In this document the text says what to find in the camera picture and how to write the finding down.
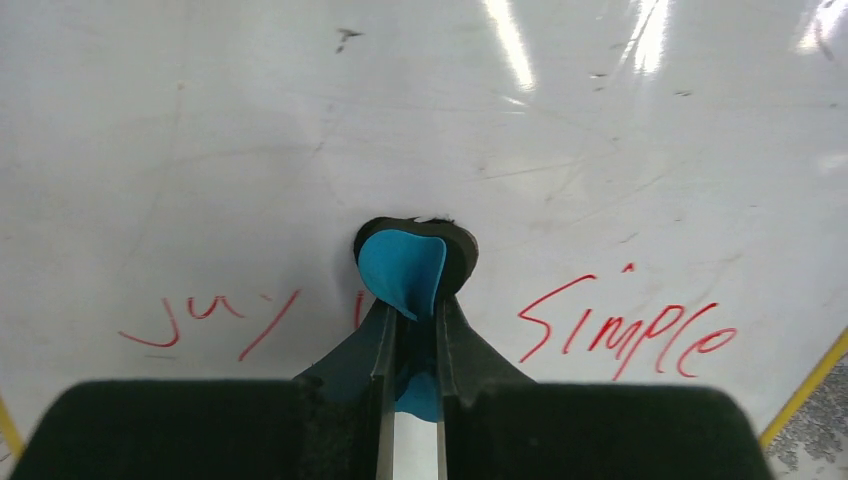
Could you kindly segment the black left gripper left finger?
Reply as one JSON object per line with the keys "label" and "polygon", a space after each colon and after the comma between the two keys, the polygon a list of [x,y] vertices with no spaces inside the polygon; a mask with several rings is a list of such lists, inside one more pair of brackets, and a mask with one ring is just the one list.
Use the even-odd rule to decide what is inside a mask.
{"label": "black left gripper left finger", "polygon": [[388,479],[397,311],[290,380],[109,380],[50,406],[16,479]]}

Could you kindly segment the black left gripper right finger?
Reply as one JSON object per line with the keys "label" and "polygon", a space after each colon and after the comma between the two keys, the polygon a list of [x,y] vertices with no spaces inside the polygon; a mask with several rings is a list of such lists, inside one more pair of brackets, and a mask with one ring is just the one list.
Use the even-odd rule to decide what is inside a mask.
{"label": "black left gripper right finger", "polygon": [[711,388],[539,383],[437,307],[443,479],[768,479],[742,410]]}

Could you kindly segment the blue black eraser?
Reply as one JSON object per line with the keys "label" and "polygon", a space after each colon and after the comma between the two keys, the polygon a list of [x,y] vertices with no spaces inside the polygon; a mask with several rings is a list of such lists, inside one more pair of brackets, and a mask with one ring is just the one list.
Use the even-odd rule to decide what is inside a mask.
{"label": "blue black eraser", "polygon": [[452,220],[377,217],[358,230],[353,255],[365,287],[404,318],[395,357],[396,408],[435,423],[436,307],[471,276],[478,243]]}

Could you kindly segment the yellow framed whiteboard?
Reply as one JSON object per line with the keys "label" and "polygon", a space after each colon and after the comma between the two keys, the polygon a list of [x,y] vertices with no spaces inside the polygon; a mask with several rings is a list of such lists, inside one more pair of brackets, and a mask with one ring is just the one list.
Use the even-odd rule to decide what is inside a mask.
{"label": "yellow framed whiteboard", "polygon": [[771,438],[847,326],[843,1],[5,1],[1,474],[68,387],[290,377],[377,216],[542,381]]}

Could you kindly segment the floral patterned table mat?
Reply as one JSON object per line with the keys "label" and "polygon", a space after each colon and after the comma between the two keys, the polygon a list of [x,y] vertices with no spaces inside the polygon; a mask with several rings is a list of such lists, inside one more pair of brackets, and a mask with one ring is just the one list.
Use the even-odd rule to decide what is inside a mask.
{"label": "floral patterned table mat", "polygon": [[[2,448],[3,478],[16,479],[13,470],[28,444],[21,455],[14,454],[10,447]],[[388,479],[443,479],[439,475],[439,445],[439,426],[424,425],[413,419],[396,421],[394,417],[393,473]],[[845,478],[846,367],[839,366],[761,451],[772,473],[768,479]]]}

